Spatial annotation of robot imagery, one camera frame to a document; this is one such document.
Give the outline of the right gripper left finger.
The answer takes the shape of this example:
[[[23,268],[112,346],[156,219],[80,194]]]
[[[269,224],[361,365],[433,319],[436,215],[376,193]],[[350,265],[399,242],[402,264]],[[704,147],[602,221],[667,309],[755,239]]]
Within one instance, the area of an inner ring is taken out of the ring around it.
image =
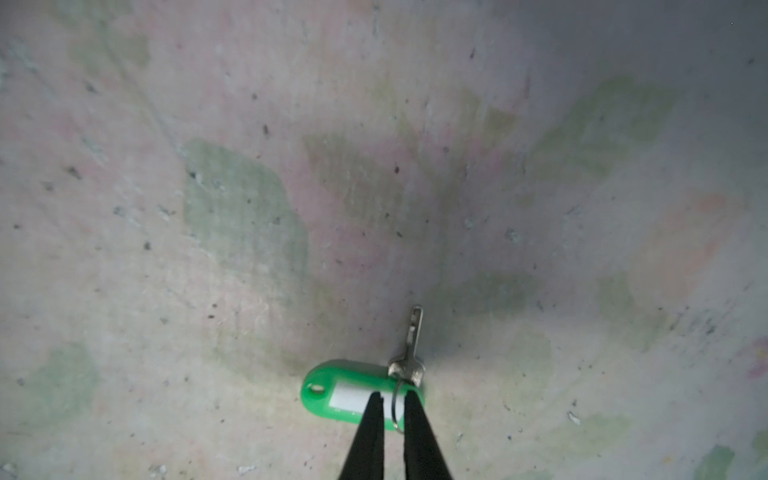
[[[339,480],[382,480],[385,421],[380,392],[370,395]]]

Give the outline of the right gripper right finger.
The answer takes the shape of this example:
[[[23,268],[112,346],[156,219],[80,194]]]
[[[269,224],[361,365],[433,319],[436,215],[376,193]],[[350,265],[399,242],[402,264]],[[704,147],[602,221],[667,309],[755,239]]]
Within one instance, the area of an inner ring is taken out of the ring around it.
[[[405,396],[404,464],[407,480],[451,480],[419,396],[409,391]]]

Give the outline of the green key tag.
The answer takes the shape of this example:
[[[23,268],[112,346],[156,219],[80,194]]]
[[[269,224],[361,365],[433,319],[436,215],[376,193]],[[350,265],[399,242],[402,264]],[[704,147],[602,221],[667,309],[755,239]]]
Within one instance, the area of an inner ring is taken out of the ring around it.
[[[388,375],[388,368],[345,359],[317,365],[303,379],[300,401],[305,409],[321,418],[359,424],[369,397],[378,392],[383,399],[384,428],[395,431],[393,419],[405,430],[405,397],[414,391],[421,403],[423,392]]]

